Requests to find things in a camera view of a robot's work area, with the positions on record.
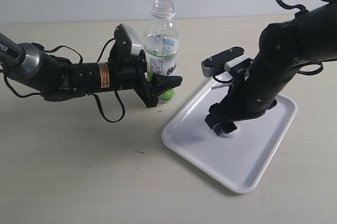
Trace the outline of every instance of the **plastic bottle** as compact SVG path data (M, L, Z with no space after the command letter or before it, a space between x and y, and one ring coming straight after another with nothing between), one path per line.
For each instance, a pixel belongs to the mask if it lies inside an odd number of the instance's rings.
M176 75L176 65L180 50L178 29L176 25L174 4L170 0L156 0L152 6L152 18L145 31L144 49L147 60L147 80L153 73L160 75ZM163 93L158 103L172 100L176 88Z

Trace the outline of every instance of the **table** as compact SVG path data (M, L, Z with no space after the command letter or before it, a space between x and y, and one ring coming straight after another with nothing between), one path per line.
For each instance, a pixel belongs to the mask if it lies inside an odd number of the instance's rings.
M334 63L317 76L296 76L282 91L299 111L249 194L231 193L161 141L163 127L208 81L202 60L232 46L254 57L262 29L290 18L179 20L177 68L184 80L176 98L146 109L133 91L120 92L126 116L117 124L103 120L91 96L62 103L20 99L0 81L1 223L335 223ZM67 45L93 62L119 23L1 25L0 31L17 43ZM145 21L124 23L142 37ZM55 55L78 60L63 49ZM31 91L13 86L22 94ZM119 117L114 94L100 97L106 115Z

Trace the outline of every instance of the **tray rim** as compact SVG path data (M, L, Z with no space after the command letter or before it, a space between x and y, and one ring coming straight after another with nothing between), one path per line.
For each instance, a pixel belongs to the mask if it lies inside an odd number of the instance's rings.
M205 83L205 85L203 85L201 87L201 89L199 91L196 92L196 94L180 109L180 111L166 124L166 126L163 128L162 132L161 132L161 138L162 138L162 142L164 143L164 145L169 148L171 151L177 153L179 156L181 156L182 158L184 158L185 160L187 160L188 162L190 162L191 164L193 164L196 168L202 170L204 173L206 173L208 176L212 177L213 179L215 179L217 182L219 182L220 184L222 184L223 186L225 186L226 188L228 188L229 190L231 190L234 193L237 194L246 194L248 192L251 192L252 190L254 190L256 188L256 186L258 185L261 177L263 176L267 166L269 165L271 159L273 158L276 150L278 149L283 137L285 136L287 130L290 127L290 124L292 123L297 111L298 111L298 106L295 103L295 101L291 98L289 98L288 96L285 96L283 94L278 94L278 97L282 97L285 100L289 101L292 105L293 105L293 109L292 112L285 124L285 127L282 129L282 132L280 133L280 135L277 138L277 141L275 142L275 145L273 146L271 152L269 153L268 157L266 158L266 160L263 163L262 168L260 169L260 171L257 173L257 176L255 177L254 181L251 183L250 186L248 187L235 187L230 185L229 183L223 181L223 179L221 179L220 177L216 176L215 174L209 172L209 170L207 170L205 167L200 166L197 162L195 162L193 159L188 158L183 151L180 150L180 148L174 148L177 145L172 145L172 143L169 141L169 138L165 137L165 134L168 132L168 129L172 126L175 125L175 120L177 118L179 118L197 99L199 99L199 96L207 89L211 88L213 86L213 84L216 84L216 81L213 79L210 79L209 81L207 81Z

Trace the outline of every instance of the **white tray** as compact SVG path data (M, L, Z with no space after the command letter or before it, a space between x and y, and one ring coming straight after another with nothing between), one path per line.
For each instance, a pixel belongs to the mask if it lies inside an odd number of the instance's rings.
M227 73L220 79L228 79ZM209 107L219 102L227 87L209 81L162 131L164 144L229 188L244 194L252 191L293 120L294 101L278 95L277 106L258 119L239 122L233 138L217 136L204 119Z

